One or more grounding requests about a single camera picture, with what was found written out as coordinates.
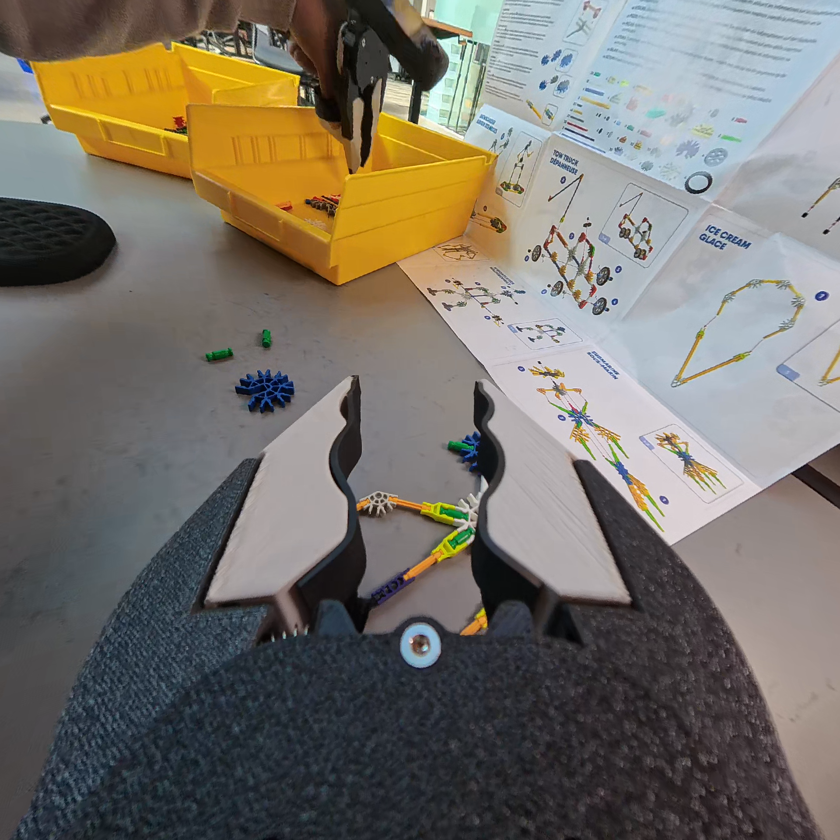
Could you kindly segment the wooden table with black legs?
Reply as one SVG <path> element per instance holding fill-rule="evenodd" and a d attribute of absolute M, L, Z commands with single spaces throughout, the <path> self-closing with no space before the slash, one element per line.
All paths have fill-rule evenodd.
<path fill-rule="evenodd" d="M 424 24 L 431 29 L 432 33 L 438 39 L 458 38 L 458 42 L 461 45 L 464 45 L 467 40 L 472 39 L 473 34 L 471 30 L 437 21 L 434 17 L 424 15 L 422 19 Z M 421 88 L 419 83 L 413 81 L 407 117 L 407 120 L 411 123 L 419 124 L 424 93 L 425 90 Z"/>

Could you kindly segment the person's left hand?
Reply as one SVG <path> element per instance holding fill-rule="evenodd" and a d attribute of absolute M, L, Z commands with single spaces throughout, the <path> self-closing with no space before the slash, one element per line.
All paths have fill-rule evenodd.
<path fill-rule="evenodd" d="M 297 1 L 290 22 L 295 60 L 318 78 L 321 94 L 333 99 L 338 85 L 338 43 L 348 14 L 344 1 Z"/>

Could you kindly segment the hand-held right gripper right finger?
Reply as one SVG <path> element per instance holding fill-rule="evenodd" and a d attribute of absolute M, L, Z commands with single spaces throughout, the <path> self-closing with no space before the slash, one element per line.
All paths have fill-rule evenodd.
<path fill-rule="evenodd" d="M 583 621 L 632 617 L 573 456 L 488 380 L 476 382 L 479 502 L 472 574 L 487 636 L 589 636 Z"/>

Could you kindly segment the grey desk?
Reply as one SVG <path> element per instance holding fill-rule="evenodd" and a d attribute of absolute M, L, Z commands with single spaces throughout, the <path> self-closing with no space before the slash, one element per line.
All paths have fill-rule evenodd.
<path fill-rule="evenodd" d="M 355 493 L 457 501 L 450 439 L 488 378 L 398 266 L 334 287 L 223 223 L 180 178 L 2 122 L 2 196 L 86 208 L 118 246 L 99 271 L 2 289 L 2 838 L 27 812 L 56 721 L 120 598 L 246 458 L 348 375 Z M 272 346 L 260 346 L 262 329 Z M 234 357 L 208 363 L 208 351 Z M 280 368 L 286 408 L 235 385 Z M 725 616 L 794 777 L 838 838 L 838 510 L 784 478 L 675 550 Z"/>

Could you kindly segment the white instruction sheet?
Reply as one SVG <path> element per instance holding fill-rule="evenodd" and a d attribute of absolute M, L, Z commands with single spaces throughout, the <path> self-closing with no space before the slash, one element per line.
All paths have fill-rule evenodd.
<path fill-rule="evenodd" d="M 503 2 L 465 233 L 400 262 L 675 543 L 838 443 L 838 2 Z"/>

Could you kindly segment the multicoloured construction toy model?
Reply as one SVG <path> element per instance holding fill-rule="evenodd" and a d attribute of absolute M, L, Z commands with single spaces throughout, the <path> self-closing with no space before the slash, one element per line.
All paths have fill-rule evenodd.
<path fill-rule="evenodd" d="M 363 599 L 369 610 L 383 605 L 395 594 L 405 590 L 422 573 L 454 558 L 471 546 L 477 534 L 480 501 L 487 489 L 487 482 L 480 478 L 477 494 L 468 494 L 467 499 L 461 499 L 456 505 L 445 502 L 416 503 L 383 491 L 375 491 L 357 502 L 357 512 L 369 516 L 379 518 L 394 509 L 403 509 L 453 528 L 424 560 L 374 588 L 373 592 Z"/>

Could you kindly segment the black office chair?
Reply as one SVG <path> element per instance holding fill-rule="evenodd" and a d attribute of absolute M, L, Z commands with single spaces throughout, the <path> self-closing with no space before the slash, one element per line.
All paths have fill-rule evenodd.
<path fill-rule="evenodd" d="M 246 60 L 297 76 L 298 105 L 313 107 L 314 76 L 293 58 L 289 38 L 279 30 L 239 20 L 233 32 L 204 30 L 196 37 L 195 45 L 210 53 Z"/>

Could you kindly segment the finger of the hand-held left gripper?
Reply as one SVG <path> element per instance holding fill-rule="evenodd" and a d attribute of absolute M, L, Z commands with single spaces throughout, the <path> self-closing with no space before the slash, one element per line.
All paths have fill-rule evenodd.
<path fill-rule="evenodd" d="M 364 164 L 363 151 L 363 128 L 364 128 L 364 101 L 360 98 L 353 100 L 348 111 L 349 122 L 327 121 L 326 130 L 338 141 L 341 142 L 344 156 L 350 174 L 355 174 Z"/>
<path fill-rule="evenodd" d="M 376 79 L 362 90 L 361 165 L 371 156 L 373 138 L 382 112 L 387 79 Z"/>

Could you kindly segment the yellow plastic bin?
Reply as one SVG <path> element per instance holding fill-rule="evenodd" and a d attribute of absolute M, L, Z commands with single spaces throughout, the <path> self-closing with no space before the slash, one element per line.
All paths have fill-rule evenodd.
<path fill-rule="evenodd" d="M 340 286 L 462 235 L 496 155 L 383 114 L 371 158 L 348 173 L 314 108 L 190 104 L 196 193 L 225 222 Z M 340 193 L 331 233 L 274 208 Z"/>
<path fill-rule="evenodd" d="M 185 179 L 188 139 L 164 128 L 190 103 L 298 104 L 297 76 L 187 45 L 31 66 L 52 123 L 85 152 Z"/>

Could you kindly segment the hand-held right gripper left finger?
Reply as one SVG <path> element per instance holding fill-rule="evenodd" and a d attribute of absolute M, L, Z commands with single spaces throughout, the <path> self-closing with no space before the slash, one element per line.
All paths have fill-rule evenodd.
<path fill-rule="evenodd" d="M 349 477 L 361 458 L 361 384 L 346 377 L 260 454 L 209 581 L 209 607 L 267 603 L 282 631 L 319 605 L 366 623 L 366 551 Z"/>

